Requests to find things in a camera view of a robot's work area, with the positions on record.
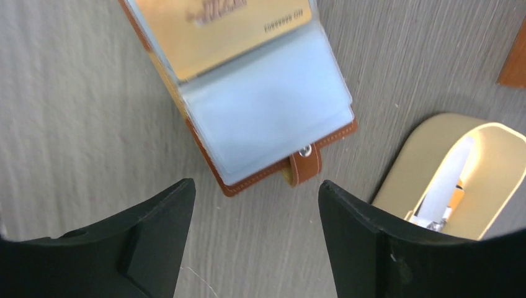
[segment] wood grain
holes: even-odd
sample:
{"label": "wood grain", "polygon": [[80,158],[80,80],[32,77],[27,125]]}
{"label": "wood grain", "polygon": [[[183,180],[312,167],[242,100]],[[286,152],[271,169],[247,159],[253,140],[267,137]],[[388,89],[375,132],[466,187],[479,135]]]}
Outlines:
{"label": "wood grain", "polygon": [[498,82],[510,87],[526,88],[526,19],[517,34]]}
{"label": "wood grain", "polygon": [[[58,236],[197,184],[176,297],[336,298],[317,191],[369,200],[416,125],[439,112],[526,133],[526,91],[495,84],[523,0],[319,0],[358,132],[319,176],[220,191],[117,1],[0,0],[0,204],[13,239]],[[491,233],[526,226],[523,186]]]}

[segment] beige container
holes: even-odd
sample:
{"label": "beige container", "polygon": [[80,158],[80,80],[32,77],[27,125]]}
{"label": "beige container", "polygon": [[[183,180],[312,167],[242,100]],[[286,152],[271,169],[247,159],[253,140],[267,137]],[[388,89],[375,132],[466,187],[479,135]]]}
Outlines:
{"label": "beige container", "polygon": [[526,137],[500,123],[458,114],[425,121],[404,144],[373,205],[411,218],[444,160],[467,136],[475,145],[460,177],[465,196],[442,233],[481,239],[526,174]]}

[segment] silver rivet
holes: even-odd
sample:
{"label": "silver rivet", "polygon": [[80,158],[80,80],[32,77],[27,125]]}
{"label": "silver rivet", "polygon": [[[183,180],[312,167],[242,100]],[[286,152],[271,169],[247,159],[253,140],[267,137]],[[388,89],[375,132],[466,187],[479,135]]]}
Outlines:
{"label": "silver rivet", "polygon": [[312,146],[308,145],[298,151],[301,157],[309,157],[312,154]]}

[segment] gold card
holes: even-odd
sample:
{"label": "gold card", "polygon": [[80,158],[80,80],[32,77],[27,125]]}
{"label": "gold card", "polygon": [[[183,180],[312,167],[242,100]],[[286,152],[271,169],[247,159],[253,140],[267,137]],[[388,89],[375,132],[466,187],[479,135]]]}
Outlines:
{"label": "gold card", "polygon": [[136,0],[168,62],[188,80],[312,19],[309,0]]}

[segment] card logo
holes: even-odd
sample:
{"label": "card logo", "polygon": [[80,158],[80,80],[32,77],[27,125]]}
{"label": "card logo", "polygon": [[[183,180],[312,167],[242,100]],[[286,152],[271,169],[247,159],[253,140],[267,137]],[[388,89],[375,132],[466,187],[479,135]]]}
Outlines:
{"label": "card logo", "polygon": [[197,12],[187,11],[186,21],[206,25],[245,7],[247,0],[203,0]]}

